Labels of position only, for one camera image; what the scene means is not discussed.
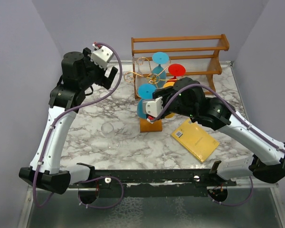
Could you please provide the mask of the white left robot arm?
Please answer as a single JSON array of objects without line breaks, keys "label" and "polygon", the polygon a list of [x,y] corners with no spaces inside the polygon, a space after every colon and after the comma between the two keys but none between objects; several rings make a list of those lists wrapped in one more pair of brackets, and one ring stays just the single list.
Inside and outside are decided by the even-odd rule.
[{"label": "white left robot arm", "polygon": [[113,56],[114,52],[103,45],[64,54],[62,75],[50,92],[47,124],[38,150],[29,166],[19,170],[19,177],[32,187],[63,194],[77,182],[87,188],[94,185],[91,166],[78,163],[63,171],[60,160],[69,128],[86,98],[85,91],[93,84],[110,89],[119,72],[113,67],[109,76],[105,75]]}]

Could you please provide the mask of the red plastic goblet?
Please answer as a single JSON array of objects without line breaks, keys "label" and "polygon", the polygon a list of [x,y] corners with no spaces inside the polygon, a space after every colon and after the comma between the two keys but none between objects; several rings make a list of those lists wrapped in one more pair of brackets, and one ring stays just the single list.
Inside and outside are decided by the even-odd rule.
[{"label": "red plastic goblet", "polygon": [[186,69],[181,64],[171,64],[168,67],[169,73],[173,78],[169,79],[168,82],[176,82],[180,77],[183,77],[186,73]]}]

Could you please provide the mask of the orange plastic goblet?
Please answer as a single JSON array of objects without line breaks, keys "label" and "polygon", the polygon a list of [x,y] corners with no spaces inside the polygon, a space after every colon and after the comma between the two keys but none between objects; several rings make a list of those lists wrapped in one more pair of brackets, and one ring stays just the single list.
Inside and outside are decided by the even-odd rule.
[{"label": "orange plastic goblet", "polygon": [[[163,88],[167,88],[169,86],[173,86],[174,85],[174,81],[168,81],[167,83],[164,84]],[[169,119],[175,116],[175,113],[170,113],[169,115],[165,116],[165,119]]]}]

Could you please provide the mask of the blue plastic goblet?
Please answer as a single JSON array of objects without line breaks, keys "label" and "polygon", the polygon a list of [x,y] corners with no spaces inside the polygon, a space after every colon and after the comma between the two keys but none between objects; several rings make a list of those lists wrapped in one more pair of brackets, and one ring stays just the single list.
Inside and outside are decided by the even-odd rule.
[{"label": "blue plastic goblet", "polygon": [[152,99],[152,94],[156,90],[156,87],[153,84],[142,84],[138,88],[138,96],[141,98],[137,105],[137,115],[142,118],[146,119],[147,116],[143,112],[143,101],[146,99]]},{"label": "blue plastic goblet", "polygon": [[164,52],[156,52],[153,54],[152,60],[157,64],[157,66],[152,70],[152,73],[157,75],[155,86],[157,88],[161,88],[166,82],[166,72],[162,65],[168,62],[169,56]]}]

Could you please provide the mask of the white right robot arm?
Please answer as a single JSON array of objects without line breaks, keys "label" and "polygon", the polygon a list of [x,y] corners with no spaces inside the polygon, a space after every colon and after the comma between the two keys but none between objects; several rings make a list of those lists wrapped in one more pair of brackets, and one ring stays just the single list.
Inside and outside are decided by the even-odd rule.
[{"label": "white right robot arm", "polygon": [[235,139],[253,155],[236,161],[217,161],[209,173],[212,185],[238,177],[253,176],[266,183],[285,177],[285,142],[280,142],[246,120],[209,87],[184,77],[158,89],[143,103],[147,120],[153,123],[174,113]]}]

